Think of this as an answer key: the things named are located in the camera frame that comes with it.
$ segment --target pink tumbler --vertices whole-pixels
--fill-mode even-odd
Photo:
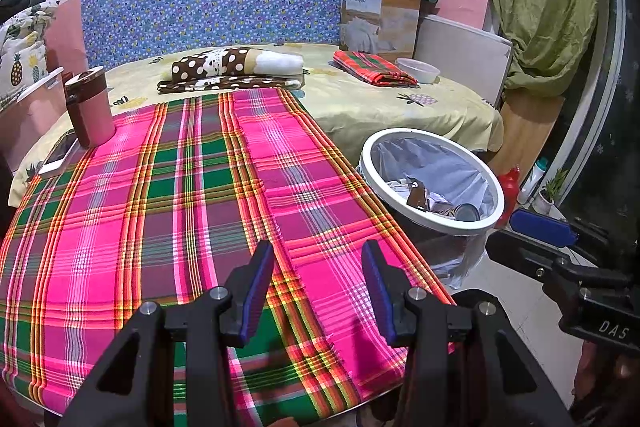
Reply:
[[[66,110],[85,149],[111,139],[116,128],[111,116],[104,67],[98,66],[65,82]]]

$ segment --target cardboard box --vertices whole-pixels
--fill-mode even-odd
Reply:
[[[411,58],[420,0],[340,0],[340,49]]]

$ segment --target pineapple print pillow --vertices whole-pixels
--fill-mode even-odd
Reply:
[[[5,55],[8,57],[15,57],[17,52],[22,51],[24,48],[33,46],[38,42],[38,40],[38,34],[36,32],[31,32],[21,39],[7,39],[2,46],[2,50],[0,50],[0,57],[2,57],[2,60],[5,60]]]
[[[46,1],[22,10],[0,27],[2,54],[4,45],[11,39],[21,39],[36,32],[37,40],[43,39],[44,31],[53,20],[60,1]]]
[[[12,48],[11,54],[0,56],[0,110],[4,109],[25,87],[47,74],[43,42],[22,49]]]

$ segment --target potted plant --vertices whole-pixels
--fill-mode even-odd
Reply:
[[[554,205],[556,196],[564,183],[568,171],[558,171],[556,175],[548,180],[543,188],[540,188],[533,198],[531,206],[543,216],[548,216],[551,207]]]

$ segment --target tiled floor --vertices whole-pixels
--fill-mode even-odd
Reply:
[[[572,252],[570,254],[574,263],[587,263]],[[542,284],[494,263],[485,254],[469,272],[461,290],[471,288],[480,288],[500,299],[511,324],[569,406],[582,341],[559,330],[558,306],[542,293]]]

